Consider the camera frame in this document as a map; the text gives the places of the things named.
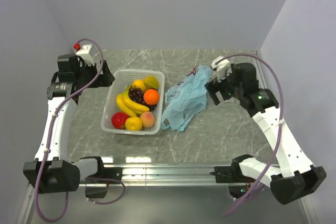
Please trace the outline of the white plastic basket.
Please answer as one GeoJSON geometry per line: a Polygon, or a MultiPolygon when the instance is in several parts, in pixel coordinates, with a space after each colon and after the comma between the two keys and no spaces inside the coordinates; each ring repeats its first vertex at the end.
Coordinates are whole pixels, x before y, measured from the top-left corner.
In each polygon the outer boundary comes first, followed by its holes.
{"type": "Polygon", "coordinates": [[[103,109],[106,132],[153,135],[161,125],[165,76],[159,71],[125,69],[114,73],[103,109]]]}

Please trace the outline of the light blue plastic bag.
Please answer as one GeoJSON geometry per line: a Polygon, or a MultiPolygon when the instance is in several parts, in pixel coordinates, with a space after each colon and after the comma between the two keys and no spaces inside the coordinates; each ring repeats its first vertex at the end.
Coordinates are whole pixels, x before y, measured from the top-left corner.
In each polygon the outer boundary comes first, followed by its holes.
{"type": "Polygon", "coordinates": [[[185,78],[165,93],[165,110],[161,117],[161,129],[183,131],[197,113],[205,110],[207,90],[210,80],[209,66],[195,66],[185,78]]]}

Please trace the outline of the dark purple fake grapes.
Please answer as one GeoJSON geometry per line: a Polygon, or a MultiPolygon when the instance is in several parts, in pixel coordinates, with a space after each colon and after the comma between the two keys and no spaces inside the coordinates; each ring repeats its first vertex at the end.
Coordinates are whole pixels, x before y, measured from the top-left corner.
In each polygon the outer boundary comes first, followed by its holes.
{"type": "Polygon", "coordinates": [[[149,105],[147,104],[145,101],[144,101],[144,91],[142,91],[140,88],[130,88],[129,89],[129,97],[132,101],[138,103],[138,104],[141,104],[141,105],[144,105],[144,106],[147,106],[150,111],[154,111],[157,107],[157,105],[149,105]]]}

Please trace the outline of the yellow banana bunch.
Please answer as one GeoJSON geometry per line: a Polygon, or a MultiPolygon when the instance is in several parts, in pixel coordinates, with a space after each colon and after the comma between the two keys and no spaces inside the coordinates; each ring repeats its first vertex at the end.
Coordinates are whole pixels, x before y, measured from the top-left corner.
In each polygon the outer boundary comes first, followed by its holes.
{"type": "Polygon", "coordinates": [[[150,111],[147,106],[132,101],[129,97],[128,91],[117,95],[116,105],[122,112],[127,114],[129,117],[137,117],[144,112],[150,111]]]}

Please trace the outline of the red fake apple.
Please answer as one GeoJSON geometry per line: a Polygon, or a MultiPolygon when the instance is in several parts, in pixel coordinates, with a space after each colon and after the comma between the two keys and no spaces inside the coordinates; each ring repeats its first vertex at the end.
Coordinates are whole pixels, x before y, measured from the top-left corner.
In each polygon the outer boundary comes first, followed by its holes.
{"type": "Polygon", "coordinates": [[[129,116],[124,112],[117,112],[111,118],[111,123],[113,127],[117,130],[125,129],[125,122],[129,116]]]}

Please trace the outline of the yellow fake starfruit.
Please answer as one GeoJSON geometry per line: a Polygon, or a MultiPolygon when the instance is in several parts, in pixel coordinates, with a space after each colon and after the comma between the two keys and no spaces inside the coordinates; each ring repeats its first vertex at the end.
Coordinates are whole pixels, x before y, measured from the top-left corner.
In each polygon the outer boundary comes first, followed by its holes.
{"type": "Polygon", "coordinates": [[[144,80],[143,83],[147,89],[155,89],[158,90],[160,85],[159,81],[157,80],[156,77],[154,76],[147,76],[144,80]]]}

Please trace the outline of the orange fake orange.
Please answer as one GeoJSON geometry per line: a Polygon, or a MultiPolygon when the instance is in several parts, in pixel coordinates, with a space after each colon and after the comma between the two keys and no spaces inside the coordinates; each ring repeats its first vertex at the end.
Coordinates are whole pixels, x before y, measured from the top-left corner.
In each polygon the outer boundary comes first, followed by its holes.
{"type": "Polygon", "coordinates": [[[160,94],[155,89],[148,89],[143,95],[143,100],[148,105],[156,105],[160,100],[160,94]]]}

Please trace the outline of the yellow fake lemon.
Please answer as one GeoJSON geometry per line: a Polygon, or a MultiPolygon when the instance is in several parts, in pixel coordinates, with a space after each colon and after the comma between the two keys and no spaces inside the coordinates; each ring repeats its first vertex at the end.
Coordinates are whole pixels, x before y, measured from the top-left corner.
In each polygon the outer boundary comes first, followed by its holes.
{"type": "Polygon", "coordinates": [[[130,117],[125,121],[125,128],[128,131],[140,131],[142,129],[142,121],[139,117],[130,117]]]}

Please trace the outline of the pink fake peach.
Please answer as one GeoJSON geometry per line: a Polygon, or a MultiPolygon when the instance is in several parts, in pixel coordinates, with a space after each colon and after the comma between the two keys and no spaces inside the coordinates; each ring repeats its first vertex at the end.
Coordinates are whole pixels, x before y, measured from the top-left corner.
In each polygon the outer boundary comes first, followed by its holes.
{"type": "Polygon", "coordinates": [[[144,112],[140,115],[140,120],[142,121],[142,127],[151,128],[155,122],[155,116],[152,112],[144,112]]]}

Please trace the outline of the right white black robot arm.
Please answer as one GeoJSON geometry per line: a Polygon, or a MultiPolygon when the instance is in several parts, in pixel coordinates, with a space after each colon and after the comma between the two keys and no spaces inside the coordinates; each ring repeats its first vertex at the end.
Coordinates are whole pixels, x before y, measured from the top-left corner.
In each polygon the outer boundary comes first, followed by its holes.
{"type": "Polygon", "coordinates": [[[228,60],[211,64],[216,77],[205,87],[216,105],[220,92],[224,100],[235,98],[240,102],[265,135],[276,152],[279,166],[267,166],[252,155],[234,158],[230,168],[217,166],[213,172],[217,183],[244,182],[257,179],[269,187],[273,196],[283,205],[312,194],[326,179],[322,166],[316,167],[297,143],[284,119],[280,118],[281,105],[269,89],[262,89],[251,63],[230,63],[228,60]]]}

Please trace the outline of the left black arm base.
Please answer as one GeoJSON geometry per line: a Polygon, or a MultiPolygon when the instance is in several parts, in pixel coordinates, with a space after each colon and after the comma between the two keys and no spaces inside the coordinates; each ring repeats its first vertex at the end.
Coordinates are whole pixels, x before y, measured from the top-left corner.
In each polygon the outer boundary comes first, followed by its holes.
{"type": "Polygon", "coordinates": [[[119,185],[117,181],[122,179],[123,169],[121,167],[105,167],[102,175],[91,175],[86,178],[85,196],[89,199],[104,199],[110,185],[119,185]]]}

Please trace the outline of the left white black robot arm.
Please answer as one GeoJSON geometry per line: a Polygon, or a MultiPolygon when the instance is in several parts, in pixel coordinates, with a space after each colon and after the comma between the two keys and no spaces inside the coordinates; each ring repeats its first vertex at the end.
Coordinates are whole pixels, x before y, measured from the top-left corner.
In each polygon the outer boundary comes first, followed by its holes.
{"type": "Polygon", "coordinates": [[[39,194],[76,191],[82,180],[93,183],[105,179],[102,158],[91,156],[76,163],[68,160],[67,146],[71,120],[85,88],[109,87],[115,80],[107,62],[89,64],[76,54],[57,58],[58,71],[47,88],[48,115],[40,147],[23,173],[39,194]]]}

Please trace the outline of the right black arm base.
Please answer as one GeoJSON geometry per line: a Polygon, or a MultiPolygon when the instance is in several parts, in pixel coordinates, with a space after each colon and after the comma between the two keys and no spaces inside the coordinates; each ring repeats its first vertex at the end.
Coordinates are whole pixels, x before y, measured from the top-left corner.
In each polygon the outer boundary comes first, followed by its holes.
{"type": "Polygon", "coordinates": [[[227,184],[229,194],[238,199],[243,196],[255,181],[237,172],[232,166],[215,166],[211,175],[215,176],[217,184],[227,184]]]}

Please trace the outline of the aluminium mounting rail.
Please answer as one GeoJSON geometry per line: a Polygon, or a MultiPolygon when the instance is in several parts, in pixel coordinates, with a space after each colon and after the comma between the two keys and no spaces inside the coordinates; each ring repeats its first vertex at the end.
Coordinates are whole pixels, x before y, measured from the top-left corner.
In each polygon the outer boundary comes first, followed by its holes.
{"type": "MultiPolygon", "coordinates": [[[[256,179],[264,170],[266,164],[252,160],[250,163],[242,162],[237,169],[242,175],[256,179]]],[[[215,176],[211,175],[215,166],[232,166],[226,163],[128,163],[124,165],[105,164],[105,167],[121,167],[122,179],[126,186],[221,186],[217,184],[215,176]]]]}

